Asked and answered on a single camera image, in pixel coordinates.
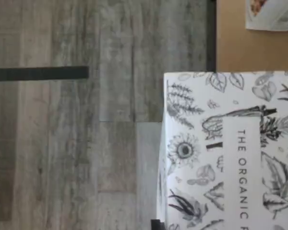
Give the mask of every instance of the printed label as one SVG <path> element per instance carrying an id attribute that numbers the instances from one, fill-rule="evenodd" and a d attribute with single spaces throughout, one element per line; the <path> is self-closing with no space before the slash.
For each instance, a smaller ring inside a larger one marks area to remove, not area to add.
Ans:
<path id="1" fill-rule="evenodd" d="M 259 117 L 224 117 L 225 229 L 261 230 Z"/>

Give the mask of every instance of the white book cover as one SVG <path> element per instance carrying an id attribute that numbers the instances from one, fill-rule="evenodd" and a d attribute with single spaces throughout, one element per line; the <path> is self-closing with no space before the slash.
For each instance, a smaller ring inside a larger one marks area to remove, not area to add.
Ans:
<path id="1" fill-rule="evenodd" d="M 288 230 L 288 72 L 167 73 L 164 94 L 167 228 Z"/>

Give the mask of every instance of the sunflower illustration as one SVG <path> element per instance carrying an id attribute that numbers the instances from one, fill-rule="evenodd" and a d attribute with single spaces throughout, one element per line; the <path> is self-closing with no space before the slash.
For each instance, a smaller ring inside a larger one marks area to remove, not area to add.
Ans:
<path id="1" fill-rule="evenodd" d="M 175 168 L 189 165 L 193 167 L 193 162 L 198 161 L 200 147 L 198 138 L 191 134 L 180 133 L 175 135 L 168 144 L 168 158 L 171 166 L 168 175 L 174 172 Z"/>

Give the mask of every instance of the gray wood plank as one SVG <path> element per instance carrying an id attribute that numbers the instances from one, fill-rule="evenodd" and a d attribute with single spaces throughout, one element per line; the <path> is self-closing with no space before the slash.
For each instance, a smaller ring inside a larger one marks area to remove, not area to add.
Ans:
<path id="1" fill-rule="evenodd" d="M 19 65 L 19 33 L 0 34 L 0 68 Z"/>
<path id="2" fill-rule="evenodd" d="M 206 69 L 206 0 L 164 0 L 160 28 L 166 72 Z"/>
<path id="3" fill-rule="evenodd" d="M 134 99 L 136 121 L 160 122 L 166 44 L 161 5 L 165 1 L 132 1 L 134 29 Z"/>
<path id="4" fill-rule="evenodd" d="M 56 10 L 78 15 L 73 7 L 83 1 L 56 1 Z M 98 53 L 95 34 L 84 21 L 54 17 L 59 28 L 52 38 L 52 65 L 88 65 L 88 80 L 51 81 L 49 105 L 49 177 L 47 230 L 91 230 L 96 203 L 97 161 L 93 143 L 98 133 L 99 81 L 95 78 Z"/>
<path id="5" fill-rule="evenodd" d="M 19 66 L 21 4 L 0 1 L 0 67 Z M 17 95 L 17 84 L 0 83 L 0 221 L 12 218 Z"/>
<path id="6" fill-rule="evenodd" d="M 136 193 L 135 125 L 100 123 L 98 190 Z"/>
<path id="7" fill-rule="evenodd" d="M 50 65 L 51 1 L 23 0 L 20 66 Z M 13 230 L 45 229 L 49 82 L 19 83 Z"/>
<path id="8" fill-rule="evenodd" d="M 13 230 L 11 221 L 0 221 L 0 230 Z"/>
<path id="9" fill-rule="evenodd" d="M 133 121 L 133 37 L 129 0 L 99 0 L 100 121 Z"/>
<path id="10" fill-rule="evenodd" d="M 55 0 L 54 34 L 92 34 L 95 31 L 97 0 Z"/>
<path id="11" fill-rule="evenodd" d="M 0 0 L 0 30 L 21 27 L 22 0 Z"/>
<path id="12" fill-rule="evenodd" d="M 0 221 L 11 220 L 15 141 L 0 141 Z"/>
<path id="13" fill-rule="evenodd" d="M 151 230 L 156 195 L 161 123 L 137 124 L 137 229 Z"/>
<path id="14" fill-rule="evenodd" d="M 19 84 L 13 230 L 45 227 L 50 176 L 48 107 L 49 82 Z"/>
<path id="15" fill-rule="evenodd" d="M 136 197 L 126 193 L 100 193 L 96 230 L 135 230 Z"/>

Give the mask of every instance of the black trim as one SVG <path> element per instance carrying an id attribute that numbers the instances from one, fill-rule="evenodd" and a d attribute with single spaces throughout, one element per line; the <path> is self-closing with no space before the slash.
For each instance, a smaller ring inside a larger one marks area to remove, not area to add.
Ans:
<path id="1" fill-rule="evenodd" d="M 216 0 L 207 1 L 207 71 L 216 72 Z"/>
<path id="2" fill-rule="evenodd" d="M 0 81 L 75 80 L 88 77 L 88 66 L 0 69 Z"/>

